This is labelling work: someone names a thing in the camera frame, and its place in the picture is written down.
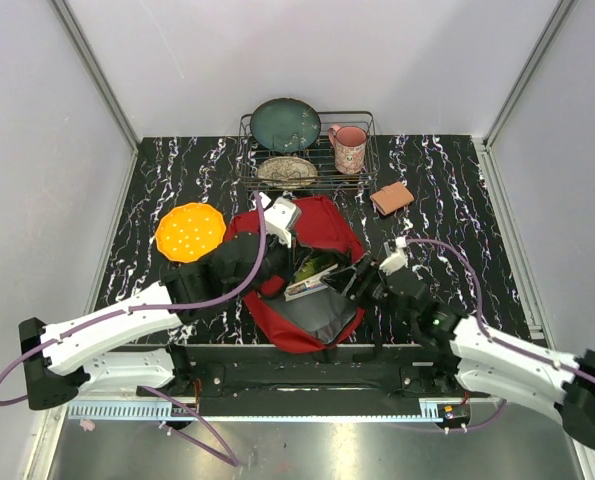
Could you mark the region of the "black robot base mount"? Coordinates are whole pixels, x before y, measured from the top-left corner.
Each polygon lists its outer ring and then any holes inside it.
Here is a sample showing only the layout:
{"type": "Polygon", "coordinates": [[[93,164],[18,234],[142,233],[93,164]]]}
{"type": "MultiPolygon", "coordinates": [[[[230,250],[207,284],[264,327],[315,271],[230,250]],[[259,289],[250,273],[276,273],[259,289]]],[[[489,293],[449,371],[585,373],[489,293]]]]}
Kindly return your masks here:
{"type": "Polygon", "coordinates": [[[461,400],[451,364],[418,345],[342,344],[291,354],[272,345],[173,345],[173,378],[160,392],[194,397],[203,416],[403,416],[421,399],[461,400]]]}

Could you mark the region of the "blue Animal Farm book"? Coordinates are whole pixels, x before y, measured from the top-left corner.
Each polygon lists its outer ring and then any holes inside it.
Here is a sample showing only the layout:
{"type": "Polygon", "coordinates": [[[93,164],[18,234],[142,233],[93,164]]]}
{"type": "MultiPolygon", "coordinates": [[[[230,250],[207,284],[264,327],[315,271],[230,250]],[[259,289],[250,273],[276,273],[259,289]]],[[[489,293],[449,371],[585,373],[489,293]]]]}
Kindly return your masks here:
{"type": "Polygon", "coordinates": [[[296,283],[305,281],[324,270],[336,266],[338,263],[338,256],[332,252],[315,252],[313,253],[296,271],[294,281],[296,283]]]}

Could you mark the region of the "blue treehouse comic book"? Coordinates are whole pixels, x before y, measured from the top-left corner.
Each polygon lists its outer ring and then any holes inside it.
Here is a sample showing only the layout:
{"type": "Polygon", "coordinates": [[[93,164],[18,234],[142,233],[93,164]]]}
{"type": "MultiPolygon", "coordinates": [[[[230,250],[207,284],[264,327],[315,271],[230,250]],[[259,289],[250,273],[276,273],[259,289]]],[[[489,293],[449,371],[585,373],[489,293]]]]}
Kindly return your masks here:
{"type": "Polygon", "coordinates": [[[306,279],[288,285],[284,291],[284,299],[293,301],[325,289],[327,289],[327,286],[319,278],[306,279]]]}

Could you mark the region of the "red backpack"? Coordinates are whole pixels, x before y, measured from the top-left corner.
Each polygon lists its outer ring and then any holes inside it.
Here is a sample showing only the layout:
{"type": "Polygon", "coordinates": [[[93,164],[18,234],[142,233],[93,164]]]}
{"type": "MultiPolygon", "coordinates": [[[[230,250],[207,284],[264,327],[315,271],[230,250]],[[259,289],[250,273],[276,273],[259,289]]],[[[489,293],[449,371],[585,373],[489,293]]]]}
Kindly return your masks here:
{"type": "MultiPolygon", "coordinates": [[[[301,209],[294,226],[296,271],[315,252],[338,256],[334,267],[348,267],[361,259],[364,248],[333,202],[325,196],[293,201],[301,209]]],[[[327,289],[286,301],[282,295],[249,292],[244,304],[256,326],[278,349],[306,354],[336,347],[364,319],[365,310],[345,296],[327,289]]]]}

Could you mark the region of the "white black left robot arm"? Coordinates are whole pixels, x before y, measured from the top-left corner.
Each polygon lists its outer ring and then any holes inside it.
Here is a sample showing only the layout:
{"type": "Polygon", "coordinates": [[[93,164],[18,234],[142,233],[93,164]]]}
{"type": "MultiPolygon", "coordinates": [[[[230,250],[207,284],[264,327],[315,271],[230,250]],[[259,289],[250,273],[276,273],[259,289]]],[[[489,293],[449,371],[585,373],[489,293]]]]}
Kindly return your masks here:
{"type": "Polygon", "coordinates": [[[22,321],[18,332],[29,408],[47,410],[76,398],[93,378],[85,364],[102,354],[222,312],[288,269],[294,244],[273,234],[240,233],[109,307],[57,324],[36,317],[22,321]]]}

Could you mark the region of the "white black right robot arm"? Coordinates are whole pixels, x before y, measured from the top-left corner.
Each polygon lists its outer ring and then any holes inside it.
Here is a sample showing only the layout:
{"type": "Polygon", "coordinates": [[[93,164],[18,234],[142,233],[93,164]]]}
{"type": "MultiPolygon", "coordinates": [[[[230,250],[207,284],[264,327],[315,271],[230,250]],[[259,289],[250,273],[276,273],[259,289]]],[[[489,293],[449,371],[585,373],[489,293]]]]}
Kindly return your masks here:
{"type": "Polygon", "coordinates": [[[431,384],[443,396],[464,389],[536,411],[595,450],[595,351],[559,352],[481,326],[435,299],[402,267],[383,273],[369,259],[324,276],[324,284],[362,308],[380,305],[406,322],[413,338],[442,365],[431,384]]]}

